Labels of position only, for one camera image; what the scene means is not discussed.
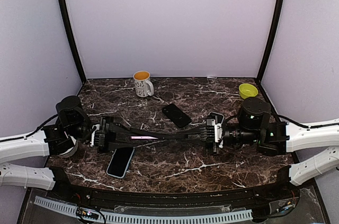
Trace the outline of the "purple phone with dark screen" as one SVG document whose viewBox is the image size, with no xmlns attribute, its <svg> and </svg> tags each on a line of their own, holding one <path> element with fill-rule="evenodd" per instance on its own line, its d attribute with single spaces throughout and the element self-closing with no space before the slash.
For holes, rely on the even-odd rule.
<svg viewBox="0 0 339 224">
<path fill-rule="evenodd" d="M 151 137 L 151 136 L 131 136 L 131 140 L 158 140 L 157 137 Z"/>
</svg>

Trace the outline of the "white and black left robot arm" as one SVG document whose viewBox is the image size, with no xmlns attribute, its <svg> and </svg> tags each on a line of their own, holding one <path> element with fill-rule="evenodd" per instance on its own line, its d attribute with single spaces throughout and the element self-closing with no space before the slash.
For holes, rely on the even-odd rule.
<svg viewBox="0 0 339 224">
<path fill-rule="evenodd" d="M 115 133 L 160 139 L 163 135 L 125 128 L 113 118 L 102 117 L 94 124 L 84 112 L 80 99 L 71 95 L 56 105 L 57 113 L 28 134 L 1 138 L 1 185 L 34 187 L 54 191 L 62 200 L 75 196 L 67 174 L 61 167 L 33 168 L 13 165 L 12 161 L 29 157 L 71 157 L 80 142 L 103 148 Z"/>
</svg>

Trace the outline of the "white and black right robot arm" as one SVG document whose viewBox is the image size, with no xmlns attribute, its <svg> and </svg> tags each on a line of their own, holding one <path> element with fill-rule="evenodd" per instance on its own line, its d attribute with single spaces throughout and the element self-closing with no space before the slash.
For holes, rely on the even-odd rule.
<svg viewBox="0 0 339 224">
<path fill-rule="evenodd" d="M 208 116 L 203 127 L 165 135 L 163 139 L 186 139 L 199 135 L 213 153 L 221 146 L 241 147 L 256 145 L 256 150 L 266 156 L 277 156 L 307 148 L 325 147 L 325 150 L 303 162 L 279 169 L 277 183 L 271 186 L 270 195 L 281 200 L 291 190 L 318 175 L 338 167 L 338 120 L 301 124 L 287 117 L 270 122 L 271 106 L 257 98 L 248 97 L 235 115 L 237 123 L 222 123 Z"/>
</svg>

